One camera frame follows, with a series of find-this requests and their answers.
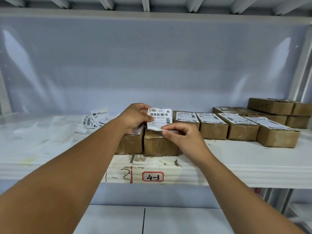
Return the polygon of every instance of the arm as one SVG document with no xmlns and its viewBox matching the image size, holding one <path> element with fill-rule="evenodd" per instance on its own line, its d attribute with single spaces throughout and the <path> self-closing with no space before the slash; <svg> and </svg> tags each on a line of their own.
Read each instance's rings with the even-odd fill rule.
<svg viewBox="0 0 312 234">
<path fill-rule="evenodd" d="M 83 141 L 34 170 L 0 196 L 2 233 L 72 233 L 125 133 L 152 121 L 131 104 Z"/>
<path fill-rule="evenodd" d="M 178 145 L 202 171 L 235 233 L 304 233 L 214 157 L 195 125 L 179 122 L 162 129 L 185 134 L 163 131 L 163 135 Z"/>
</svg>

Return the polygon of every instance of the upper shelf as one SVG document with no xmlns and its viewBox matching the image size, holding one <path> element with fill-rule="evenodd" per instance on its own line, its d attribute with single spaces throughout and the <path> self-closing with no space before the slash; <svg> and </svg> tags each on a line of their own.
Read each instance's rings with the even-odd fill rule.
<svg viewBox="0 0 312 234">
<path fill-rule="evenodd" d="M 31 114 L 0 117 L 0 179 L 22 179 L 90 134 L 76 133 L 72 140 L 46 145 L 13 139 L 14 130 L 31 127 L 37 121 L 39 127 L 47 128 L 52 118 Z M 81 116 L 66 118 L 80 122 Z M 205 141 L 212 153 L 249 187 L 312 189 L 312 131 L 302 130 L 294 149 L 266 148 L 257 142 Z M 143 172 L 163 173 L 163 182 L 150 182 L 152 184 L 208 185 L 185 155 L 115 155 L 102 182 L 148 183 L 142 180 Z"/>
<path fill-rule="evenodd" d="M 312 0 L 6 0 L 2 7 L 311 16 Z"/>
</svg>

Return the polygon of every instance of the red bordered sticker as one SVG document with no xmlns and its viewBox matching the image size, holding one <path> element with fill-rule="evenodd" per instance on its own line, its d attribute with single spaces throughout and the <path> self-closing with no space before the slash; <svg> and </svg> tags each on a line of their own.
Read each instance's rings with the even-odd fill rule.
<svg viewBox="0 0 312 234">
<path fill-rule="evenodd" d="M 142 172 L 142 181 L 145 182 L 162 182 L 163 172 Z"/>
</svg>

